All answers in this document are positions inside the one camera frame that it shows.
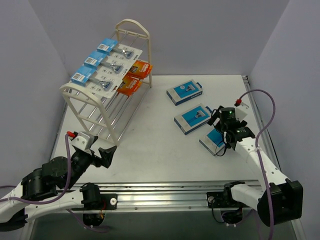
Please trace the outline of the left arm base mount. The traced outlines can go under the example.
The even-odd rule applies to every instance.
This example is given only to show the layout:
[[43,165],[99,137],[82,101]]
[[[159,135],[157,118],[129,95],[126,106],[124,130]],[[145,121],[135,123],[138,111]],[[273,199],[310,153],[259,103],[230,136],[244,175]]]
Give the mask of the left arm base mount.
[[85,210],[116,210],[118,195],[115,193],[100,193],[99,196],[84,196],[81,204]]

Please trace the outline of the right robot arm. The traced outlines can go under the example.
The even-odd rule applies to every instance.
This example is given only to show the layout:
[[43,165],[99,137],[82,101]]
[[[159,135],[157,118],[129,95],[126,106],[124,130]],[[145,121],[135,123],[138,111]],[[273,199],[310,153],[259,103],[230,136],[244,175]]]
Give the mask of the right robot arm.
[[303,186],[283,174],[261,149],[258,138],[234,107],[219,106],[209,124],[221,135],[225,150],[238,153],[257,178],[261,190],[234,181],[224,185],[222,200],[229,207],[247,206],[268,227],[299,219],[303,210]]

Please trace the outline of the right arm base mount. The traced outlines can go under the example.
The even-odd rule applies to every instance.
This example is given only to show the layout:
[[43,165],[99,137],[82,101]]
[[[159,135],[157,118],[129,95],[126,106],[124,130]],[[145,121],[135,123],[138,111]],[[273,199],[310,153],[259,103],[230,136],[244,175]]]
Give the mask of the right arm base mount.
[[209,208],[238,208],[240,206],[237,202],[229,201],[222,191],[207,192],[206,198]]

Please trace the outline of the blue Gillette razor blister pack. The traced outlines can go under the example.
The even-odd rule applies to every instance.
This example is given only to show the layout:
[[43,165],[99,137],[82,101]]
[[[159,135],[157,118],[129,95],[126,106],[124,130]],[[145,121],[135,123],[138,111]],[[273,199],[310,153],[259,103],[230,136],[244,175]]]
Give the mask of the blue Gillette razor blister pack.
[[111,38],[103,39],[96,50],[107,56],[128,61],[137,60],[143,53],[141,49],[118,43],[117,40]]

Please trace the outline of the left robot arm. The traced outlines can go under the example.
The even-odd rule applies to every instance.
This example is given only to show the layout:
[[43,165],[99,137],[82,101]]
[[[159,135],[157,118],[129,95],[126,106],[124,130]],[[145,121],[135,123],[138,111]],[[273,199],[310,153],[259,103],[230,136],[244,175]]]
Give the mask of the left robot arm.
[[98,136],[85,132],[67,132],[66,156],[58,156],[35,169],[0,200],[0,230],[12,231],[26,223],[60,210],[114,209],[116,196],[104,196],[98,185],[85,183],[71,190],[90,166],[109,168],[117,146],[91,149]]

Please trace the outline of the orange Gillette Fusion box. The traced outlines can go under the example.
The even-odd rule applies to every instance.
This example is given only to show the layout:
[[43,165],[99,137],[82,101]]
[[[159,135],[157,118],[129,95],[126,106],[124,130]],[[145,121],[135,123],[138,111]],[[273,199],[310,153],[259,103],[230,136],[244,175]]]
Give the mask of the orange Gillette Fusion box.
[[135,63],[130,67],[126,75],[142,80],[151,73],[152,69],[153,65],[149,62],[136,60]]

